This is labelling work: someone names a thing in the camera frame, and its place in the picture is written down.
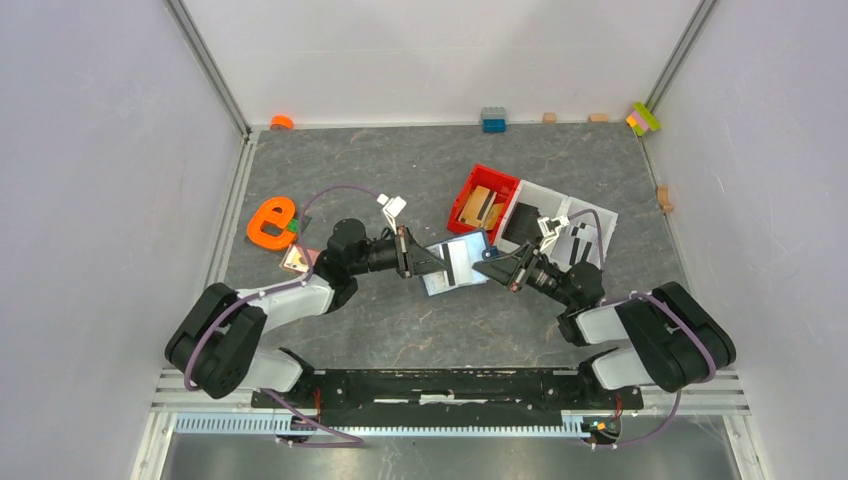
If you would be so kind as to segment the navy blue card holder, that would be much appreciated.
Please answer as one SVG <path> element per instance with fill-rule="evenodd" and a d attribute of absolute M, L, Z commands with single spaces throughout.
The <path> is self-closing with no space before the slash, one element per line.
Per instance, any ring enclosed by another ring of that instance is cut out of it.
<path fill-rule="evenodd" d="M 426 249 L 442 259 L 444 271 L 426 274 L 422 283 L 428 297 L 447 293 L 462 287 L 482 285 L 489 278 L 476 271 L 473 265 L 486 259 L 492 246 L 483 230 L 474 230 L 452 239 L 431 244 Z"/>

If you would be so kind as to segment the silver VIP credit card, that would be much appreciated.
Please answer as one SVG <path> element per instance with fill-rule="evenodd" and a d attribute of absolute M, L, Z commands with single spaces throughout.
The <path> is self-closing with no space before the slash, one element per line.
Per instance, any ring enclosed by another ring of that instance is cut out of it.
<path fill-rule="evenodd" d="M 448 266 L 445 272 L 423 276 L 425 292 L 435 296 L 475 283 L 471 254 L 465 240 L 452 240 L 429 246 L 429 251 L 442 258 Z"/>

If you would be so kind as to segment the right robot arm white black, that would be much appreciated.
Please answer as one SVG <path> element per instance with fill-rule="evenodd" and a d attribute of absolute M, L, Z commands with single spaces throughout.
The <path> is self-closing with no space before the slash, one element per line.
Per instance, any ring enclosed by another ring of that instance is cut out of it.
<path fill-rule="evenodd" d="M 654 384 L 677 393 L 736 361 L 729 334 L 676 281 L 607 302 L 598 266 L 581 260 L 561 270 L 532 244 L 473 268 L 511 292 L 530 287 L 562 304 L 558 328 L 572 345 L 627 342 L 579 364 L 578 396 L 591 408 L 606 406 L 625 387 Z"/>

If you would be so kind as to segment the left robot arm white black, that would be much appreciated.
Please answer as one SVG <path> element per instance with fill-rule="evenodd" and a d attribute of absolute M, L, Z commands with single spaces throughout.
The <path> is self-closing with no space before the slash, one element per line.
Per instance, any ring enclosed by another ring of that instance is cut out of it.
<path fill-rule="evenodd" d="M 306 365 L 283 348 L 261 349 L 263 336 L 340 309 L 357 292 L 360 275 L 393 270 L 407 279 L 447 268 L 404 226 L 370 238 L 360 220 L 343 219 L 302 278 L 247 290 L 221 282 L 207 286 L 169 339 L 164 357 L 182 372 L 188 390 L 222 399 L 239 387 L 266 388 L 288 406 L 302 407 L 314 394 Z"/>

